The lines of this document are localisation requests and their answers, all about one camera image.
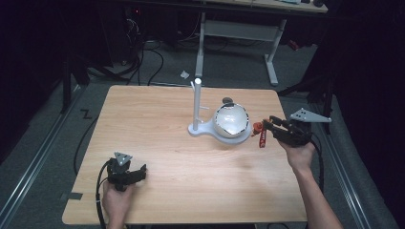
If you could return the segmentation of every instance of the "right hand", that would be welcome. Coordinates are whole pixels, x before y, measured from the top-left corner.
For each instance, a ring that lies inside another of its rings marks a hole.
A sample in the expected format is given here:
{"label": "right hand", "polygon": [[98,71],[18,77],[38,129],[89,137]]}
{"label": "right hand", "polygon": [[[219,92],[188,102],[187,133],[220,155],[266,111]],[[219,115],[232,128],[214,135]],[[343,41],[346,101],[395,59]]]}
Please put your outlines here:
{"label": "right hand", "polygon": [[279,144],[286,150],[288,164],[291,166],[294,173],[310,172],[310,164],[312,162],[315,147],[312,143],[299,147],[291,147],[284,142],[278,141]]}

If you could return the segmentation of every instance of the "white base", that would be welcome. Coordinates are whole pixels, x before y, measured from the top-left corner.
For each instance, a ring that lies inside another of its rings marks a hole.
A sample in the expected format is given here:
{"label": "white base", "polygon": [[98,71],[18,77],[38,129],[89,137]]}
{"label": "white base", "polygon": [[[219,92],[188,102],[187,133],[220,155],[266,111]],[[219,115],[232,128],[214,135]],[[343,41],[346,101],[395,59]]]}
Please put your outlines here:
{"label": "white base", "polygon": [[251,129],[252,129],[252,127],[250,126],[250,123],[248,122],[246,130],[244,130],[241,135],[232,137],[232,138],[224,137],[215,131],[214,123],[213,123],[212,119],[210,119],[207,122],[200,123],[197,131],[194,131],[193,124],[190,124],[188,126],[188,133],[192,136],[211,135],[211,136],[214,136],[215,138],[217,138],[217,140],[219,140],[225,144],[237,145],[237,144],[240,144],[240,143],[246,141],[247,138],[250,137]]}

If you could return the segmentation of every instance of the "white desk leg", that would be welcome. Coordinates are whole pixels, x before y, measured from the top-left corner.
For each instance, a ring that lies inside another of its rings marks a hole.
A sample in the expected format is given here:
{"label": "white desk leg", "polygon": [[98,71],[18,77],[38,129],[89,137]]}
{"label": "white desk leg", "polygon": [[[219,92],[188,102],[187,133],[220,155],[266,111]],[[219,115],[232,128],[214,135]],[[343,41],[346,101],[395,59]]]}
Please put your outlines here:
{"label": "white desk leg", "polygon": [[283,19],[281,21],[280,27],[278,28],[278,30],[276,32],[276,37],[273,41],[271,52],[270,52],[270,54],[265,55],[268,77],[270,78],[270,84],[273,86],[278,85],[277,75],[276,75],[276,72],[274,71],[274,66],[273,66],[273,57],[277,51],[277,47],[280,43],[280,39],[281,39],[281,36],[283,35],[283,31],[284,31],[284,27],[286,26],[286,23],[287,23],[287,19]]}
{"label": "white desk leg", "polygon": [[203,38],[205,34],[205,12],[202,12],[202,22],[200,25],[200,46],[197,53],[196,78],[203,77]]}

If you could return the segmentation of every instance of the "bowl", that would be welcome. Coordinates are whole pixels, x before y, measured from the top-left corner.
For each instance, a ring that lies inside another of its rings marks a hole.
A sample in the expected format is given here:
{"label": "bowl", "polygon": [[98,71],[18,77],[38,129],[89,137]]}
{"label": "bowl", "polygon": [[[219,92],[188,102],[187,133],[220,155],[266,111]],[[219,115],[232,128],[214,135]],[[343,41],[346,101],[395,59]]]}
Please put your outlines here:
{"label": "bowl", "polygon": [[244,107],[236,103],[225,103],[213,116],[215,131],[224,137],[241,135],[247,128],[249,117]]}

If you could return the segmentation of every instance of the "wooden table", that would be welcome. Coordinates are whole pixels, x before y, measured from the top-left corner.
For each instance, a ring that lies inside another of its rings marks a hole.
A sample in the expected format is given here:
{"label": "wooden table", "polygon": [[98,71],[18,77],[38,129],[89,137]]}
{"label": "wooden table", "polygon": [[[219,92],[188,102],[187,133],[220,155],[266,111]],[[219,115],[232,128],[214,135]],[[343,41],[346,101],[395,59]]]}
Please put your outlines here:
{"label": "wooden table", "polygon": [[[137,183],[130,224],[306,221],[298,184],[285,151],[267,132],[239,145],[191,136],[191,88],[113,86],[107,94],[63,214],[66,224],[98,224],[96,179],[114,152],[133,156],[131,171],[147,164]],[[202,88],[200,118],[208,120],[223,97],[245,107],[251,123],[284,117],[272,90]]]}

